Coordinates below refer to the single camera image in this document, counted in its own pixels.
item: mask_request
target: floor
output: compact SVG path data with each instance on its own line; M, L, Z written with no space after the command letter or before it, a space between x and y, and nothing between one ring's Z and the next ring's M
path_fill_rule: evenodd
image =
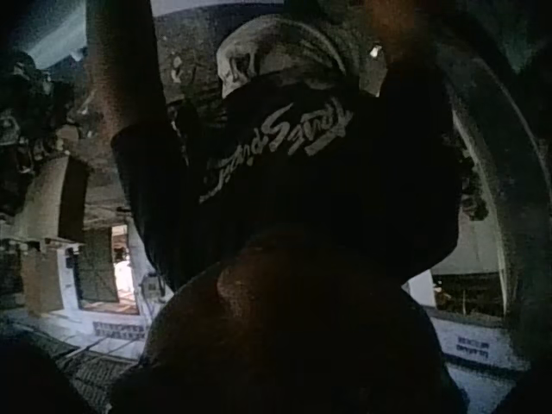
M135 295L128 291L119 291L119 302L110 304L106 302L91 302L81 300L80 306L83 311L104 312L104 313L120 313L123 315L139 315L138 307L136 306Z

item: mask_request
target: black t-shirt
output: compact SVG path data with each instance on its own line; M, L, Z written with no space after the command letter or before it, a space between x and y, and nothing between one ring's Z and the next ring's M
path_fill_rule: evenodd
M168 124L113 140L147 255L172 288L281 226L368 256L400 283L455 247L461 188L437 71L392 68L379 97L258 78L227 104L225 130L191 139L188 165Z

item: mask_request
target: sleeve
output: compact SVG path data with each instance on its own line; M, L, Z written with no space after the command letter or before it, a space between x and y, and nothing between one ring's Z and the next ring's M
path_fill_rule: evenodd
M187 168L168 122L137 124L111 142L119 176L147 258L175 290L184 279Z
M390 67L380 91L389 211L407 279L451 254L458 241L461 177L445 136L452 109L435 67Z

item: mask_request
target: doorway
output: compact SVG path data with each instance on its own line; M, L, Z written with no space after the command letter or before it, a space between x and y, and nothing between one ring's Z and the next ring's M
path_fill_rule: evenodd
M84 311L138 315L130 264L128 228L85 231L74 260L78 304Z

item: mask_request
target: raised arm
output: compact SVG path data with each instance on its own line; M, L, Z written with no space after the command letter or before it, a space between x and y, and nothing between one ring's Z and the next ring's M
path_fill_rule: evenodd
M88 0L89 65L147 257L172 289L185 274L186 165L166 114L149 0Z
M365 2L388 65L379 93L385 130L379 150L388 166L387 212L396 217L394 231L403 235L397 248L411 263L402 269L404 279L444 260L458 239L461 181L443 139L452 131L452 109L435 61L429 24L435 10L426 9L431 1Z
M166 119L149 0L88 0L86 8L89 65L108 134Z

